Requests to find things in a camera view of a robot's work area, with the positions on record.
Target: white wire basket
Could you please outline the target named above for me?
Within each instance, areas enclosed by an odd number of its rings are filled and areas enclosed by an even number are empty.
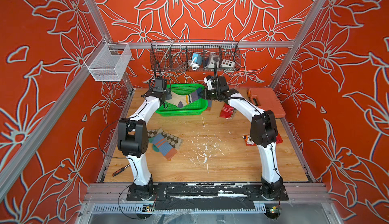
[[[88,70],[95,81],[121,81],[131,56],[129,45],[121,55],[112,55],[108,45],[104,45]]]

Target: wire mesh basket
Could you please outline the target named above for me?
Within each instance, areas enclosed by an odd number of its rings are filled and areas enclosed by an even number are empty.
[[[121,55],[112,55],[105,44],[93,62],[86,66],[95,81],[121,81],[131,56],[128,44]]]
[[[152,69],[157,61],[162,71],[214,71],[214,64],[218,71],[237,71],[241,67],[238,41],[154,40],[150,49]]]

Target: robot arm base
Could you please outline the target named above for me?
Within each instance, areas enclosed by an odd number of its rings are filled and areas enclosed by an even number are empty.
[[[263,177],[262,182],[262,197],[266,200],[278,199],[281,196],[281,191],[284,191],[284,182],[280,178],[277,182],[268,183]]]
[[[153,196],[153,176],[146,185],[132,184],[128,190],[127,201],[150,200]]]

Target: orange floral wallpaper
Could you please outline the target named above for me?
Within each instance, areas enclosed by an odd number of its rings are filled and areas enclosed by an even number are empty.
[[[101,36],[84,0],[0,0],[0,170],[53,106]],[[0,204],[1,223],[74,222],[118,119],[123,82],[91,76]],[[103,135],[107,148],[114,130]]]
[[[389,0],[327,0],[276,89],[345,223],[389,222]]]
[[[292,41],[314,0],[95,0],[115,42],[154,39]],[[224,73],[234,86],[268,86],[287,48],[241,50],[242,68]],[[145,87],[150,55],[133,51],[127,70]],[[172,83],[202,81],[199,72],[166,72]]]
[[[101,36],[84,0],[0,0],[0,7],[1,170],[78,73]]]
[[[98,136],[120,117],[128,93],[124,83],[87,78],[1,203],[0,222],[75,221],[103,163]],[[102,134],[102,149],[114,130],[112,125]]]

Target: wooden floor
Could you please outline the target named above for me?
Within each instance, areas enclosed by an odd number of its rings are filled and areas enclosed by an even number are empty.
[[[143,103],[140,96],[146,89],[137,89],[128,116]],[[238,91],[247,97],[247,89]],[[246,146],[242,135],[250,133],[250,122],[237,112],[233,119],[219,117],[224,103],[212,102],[210,112],[202,115],[162,117],[154,113],[147,124],[148,129],[162,128],[165,132],[184,140],[178,153],[168,161],[153,150],[146,152],[147,165],[154,182],[204,182],[204,181],[261,181],[261,159],[256,146]],[[285,129],[277,119],[279,134],[284,140],[277,144],[276,154],[279,172],[284,181],[307,181],[303,168],[294,152]],[[114,156],[123,157],[115,149]],[[104,182],[132,182],[128,167],[112,177],[119,168],[126,166],[126,159],[112,159]]]

